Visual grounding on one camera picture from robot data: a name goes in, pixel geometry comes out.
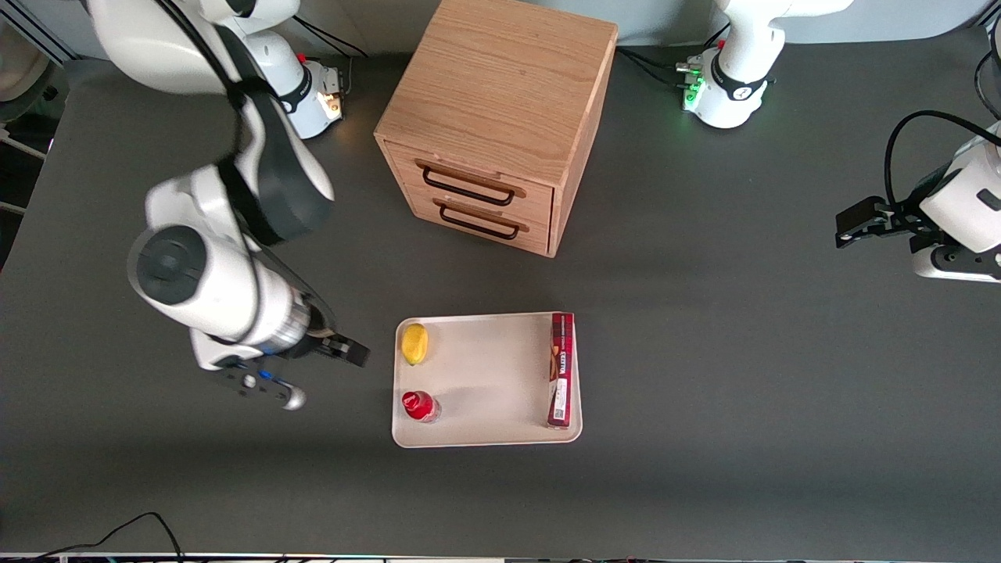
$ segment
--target drawer handle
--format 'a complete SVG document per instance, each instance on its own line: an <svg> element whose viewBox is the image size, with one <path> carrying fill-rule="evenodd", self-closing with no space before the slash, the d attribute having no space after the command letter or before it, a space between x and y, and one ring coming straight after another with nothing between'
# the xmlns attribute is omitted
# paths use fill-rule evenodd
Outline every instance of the drawer handle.
<svg viewBox="0 0 1001 563"><path fill-rule="evenodd" d="M476 193L475 191L469 191L468 189L462 189L461 187L456 187L454 185L450 185L450 184L447 184L447 183L444 183L444 182L440 182L440 181L437 181L437 180L432 180L431 178L427 177L427 174L431 173L431 171L432 171L431 168L430 168L430 166L423 166L423 168L424 168L424 173L423 173L424 183L426 183L427 185L436 187L438 189L443 189L445 191L450 191L452 193L457 193L459 195L464 195L466 197L472 197L473 199L478 199L479 201L482 201L483 203L489 203L491 205L498 205L498 206L511 205L511 202L515 200L515 190L514 189L505 189L504 191L508 192L508 197L505 197L504 199L498 199L496 197L490 197L489 195L483 195L481 193Z"/></svg>
<svg viewBox="0 0 1001 563"><path fill-rule="evenodd" d="M497 224L503 224L504 226L510 226L510 227L512 227L512 228L515 229L514 231L512 231L510 233L498 232L496 230L491 230L489 228L486 228L485 226L479 226L478 224L472 224L471 222L466 222L466 221L464 221L462 219L456 219L454 217L449 217L448 215L444 214L444 212L446 210L448 210L448 211L454 211L455 209L452 209L452 208L448 207L448 205L446 205L444 203L438 203L438 214L441 215L441 220L443 220L444 222L450 222L451 224L457 224L458 226L461 226L463 228L471 228L472 230L475 230L476 232L482 232L483 234L488 234L490 236L495 236L497 238L500 238L502 240L514 240L515 237L518 236L518 231L521 228L520 225L517 225L517 224L500 223L500 222L497 222L497 221L494 221L494 220L490 220L490 219L488 219L486 217L481 217L479 215L475 215L476 218L483 219L483 220L489 221L489 222L497 222Z"/></svg>

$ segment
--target red box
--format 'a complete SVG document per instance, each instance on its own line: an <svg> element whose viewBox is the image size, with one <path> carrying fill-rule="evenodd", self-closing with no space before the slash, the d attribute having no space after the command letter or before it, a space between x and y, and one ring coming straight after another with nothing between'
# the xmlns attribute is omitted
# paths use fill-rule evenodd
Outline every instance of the red box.
<svg viewBox="0 0 1001 563"><path fill-rule="evenodd" d="M570 428L571 378L574 373L574 314L553 314L553 363L550 368L550 412L548 424Z"/></svg>

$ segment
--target wooden drawer cabinet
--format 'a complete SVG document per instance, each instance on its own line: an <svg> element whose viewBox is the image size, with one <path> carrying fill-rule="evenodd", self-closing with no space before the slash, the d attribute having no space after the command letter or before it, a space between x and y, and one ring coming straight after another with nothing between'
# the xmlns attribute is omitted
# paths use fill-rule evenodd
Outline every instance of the wooden drawer cabinet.
<svg viewBox="0 0 1001 563"><path fill-rule="evenodd" d="M413 214L555 255L617 33L517 0L442 0L375 128Z"/></svg>

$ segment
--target white wall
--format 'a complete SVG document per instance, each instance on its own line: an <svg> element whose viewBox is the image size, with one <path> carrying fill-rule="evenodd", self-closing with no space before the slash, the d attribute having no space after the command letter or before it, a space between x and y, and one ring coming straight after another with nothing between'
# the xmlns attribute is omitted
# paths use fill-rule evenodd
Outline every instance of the white wall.
<svg viewBox="0 0 1001 563"><path fill-rule="evenodd" d="M122 0L138 2L142 0ZM698 42L711 23L711 0L528 0L619 24L624 45ZM70 48L104 58L90 21L76 0L21 0ZM438 0L301 0L299 11L331 33L372 53L409 52L420 40ZM990 0L856 0L844 12L817 18L783 20L792 43L889 41L931 37L977 16ZM278 31L293 48L310 54L330 52L298 24Z"/></svg>
<svg viewBox="0 0 1001 563"><path fill-rule="evenodd" d="M855 0L842 12L786 18L790 43L851 43L934 37L955 29L992 0Z"/></svg>

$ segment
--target bottle cap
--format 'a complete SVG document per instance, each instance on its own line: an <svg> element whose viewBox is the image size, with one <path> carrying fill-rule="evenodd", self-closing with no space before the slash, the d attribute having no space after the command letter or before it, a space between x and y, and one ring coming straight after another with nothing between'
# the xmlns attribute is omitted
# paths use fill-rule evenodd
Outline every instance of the bottle cap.
<svg viewBox="0 0 1001 563"><path fill-rule="evenodd" d="M434 399L423 391L407 391L402 402L406 414L414 420L422 420L434 411Z"/></svg>

